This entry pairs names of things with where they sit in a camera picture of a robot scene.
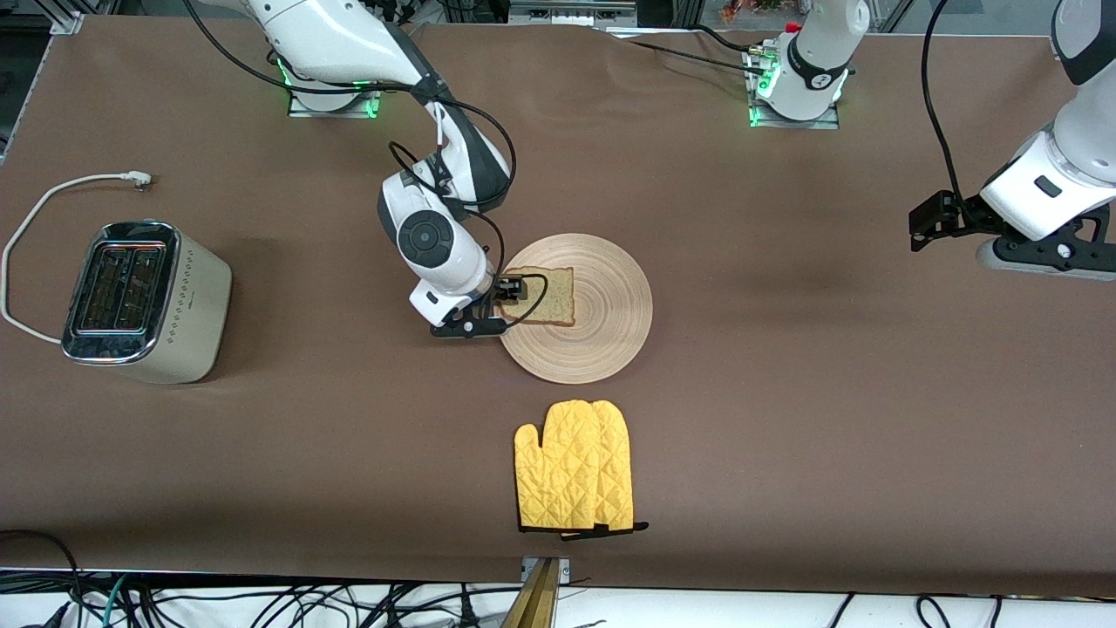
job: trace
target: oven mitt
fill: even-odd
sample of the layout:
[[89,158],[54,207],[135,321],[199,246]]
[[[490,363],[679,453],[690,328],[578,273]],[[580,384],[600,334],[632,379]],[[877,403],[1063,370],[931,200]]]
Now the oven mitt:
[[516,432],[520,530],[574,540],[645,529],[634,522],[631,458],[627,426],[616,406],[555,404],[541,441],[533,425]]

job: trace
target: tabletop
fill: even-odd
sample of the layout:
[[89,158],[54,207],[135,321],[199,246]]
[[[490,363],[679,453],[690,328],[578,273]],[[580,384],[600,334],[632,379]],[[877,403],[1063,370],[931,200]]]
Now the tabletop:
[[[212,28],[266,68],[253,23]],[[415,39],[516,142],[489,214],[509,253],[559,232],[623,247],[654,294],[643,351],[564,387],[498,340],[434,340],[374,206],[387,141],[433,147],[417,104],[291,119],[189,20],[90,17],[51,45],[0,232],[74,176],[161,180],[52,200],[12,257],[12,308],[61,329],[94,232],[157,218],[232,267],[229,319],[213,373],[181,387],[0,327],[0,525],[115,569],[500,581],[561,554],[600,586],[1112,591],[1116,297],[983,269],[975,238],[910,252],[906,213],[946,184],[921,39],[864,40],[839,131],[750,128],[733,70],[587,28]],[[702,35],[650,40],[732,60]],[[968,193],[1072,95],[1042,38],[941,38],[932,85]],[[516,428],[575,398],[623,410],[648,530],[517,530]],[[12,544],[0,563],[59,560]]]

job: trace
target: white floor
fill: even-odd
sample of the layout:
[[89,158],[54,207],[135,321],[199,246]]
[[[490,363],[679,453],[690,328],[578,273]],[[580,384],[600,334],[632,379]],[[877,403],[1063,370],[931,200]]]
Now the white floor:
[[[498,584],[477,584],[473,589]],[[246,591],[270,589],[191,589],[169,591],[172,595],[228,596]],[[356,599],[375,603],[386,592],[386,587],[354,587]],[[401,606],[413,606],[424,600],[460,591],[458,584],[429,584],[422,587]],[[514,599],[514,593],[472,596],[473,609],[485,626],[499,625],[499,616]],[[564,588],[560,593],[555,628],[586,628],[600,622],[602,628],[826,628],[831,621],[844,595],[830,593],[760,593],[731,591],[676,591],[648,589],[581,589]],[[952,628],[983,628],[991,619],[993,600],[982,598],[935,598],[945,611]],[[913,597],[857,596],[840,620],[840,628],[917,628]],[[0,628],[38,626],[66,601],[62,593],[0,595]],[[271,601],[271,598],[249,598],[232,601],[173,601],[164,608],[172,618],[186,628],[246,628]],[[454,611],[455,602],[445,607]],[[290,626],[297,606],[271,624],[271,628]],[[74,628],[76,610],[70,608],[62,628]],[[122,616],[114,615],[113,619]],[[450,613],[430,612],[408,617],[407,627],[445,627],[454,620]],[[321,608],[308,613],[306,628],[355,627],[358,621],[336,611]],[[932,617],[932,625],[941,627]],[[100,622],[86,613],[85,627],[97,628]],[[382,627],[384,621],[377,622]],[[1055,602],[1033,600],[1004,600],[1000,628],[1106,627],[1116,626],[1116,603]]]

